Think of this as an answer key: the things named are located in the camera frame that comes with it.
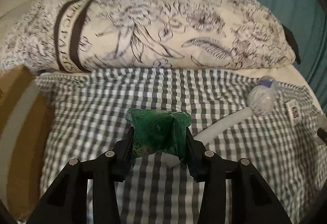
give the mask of transparent plastic bottle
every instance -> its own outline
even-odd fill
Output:
[[[247,105],[255,115],[266,116],[274,109],[277,94],[278,89],[274,78],[270,76],[263,77],[259,80],[257,86],[251,90],[247,98]]]

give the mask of floral print fabric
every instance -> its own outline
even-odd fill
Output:
[[[294,60],[281,23],[256,0],[37,0],[7,36],[0,69],[244,69]]]

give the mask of crumpled green bag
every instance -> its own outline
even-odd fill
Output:
[[[185,162],[188,113],[130,108],[125,118],[134,126],[132,158],[162,151]]]

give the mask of checkered cloth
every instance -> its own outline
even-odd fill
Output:
[[[108,69],[88,77],[47,75],[36,83],[56,107],[45,149],[40,189],[43,194],[71,158],[95,159],[126,136],[128,108],[186,111],[193,135],[237,110],[258,79],[219,70]],[[252,116],[206,146],[228,160],[249,158],[281,201],[293,223],[313,203],[327,177],[327,148],[313,140],[318,110],[305,87],[279,83],[271,115]],[[285,103],[299,102],[302,122],[291,127]],[[187,169],[169,169],[161,153],[135,160],[116,194],[122,223],[196,223],[203,183]],[[227,182],[226,223],[231,213]],[[92,183],[88,223],[92,223]]]

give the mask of silver screw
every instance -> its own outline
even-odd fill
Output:
[[[106,155],[107,158],[111,158],[111,157],[113,157],[115,155],[115,152],[110,150],[110,151],[107,151],[105,155]]]
[[[241,159],[241,163],[245,166],[250,164],[250,161],[248,159]]]
[[[69,161],[69,165],[74,166],[74,165],[77,164],[77,162],[78,162],[78,159],[71,159],[71,160]]]
[[[214,154],[212,151],[207,150],[207,151],[204,153],[204,155],[206,155],[207,157],[211,158],[211,157],[213,157],[215,154]]]

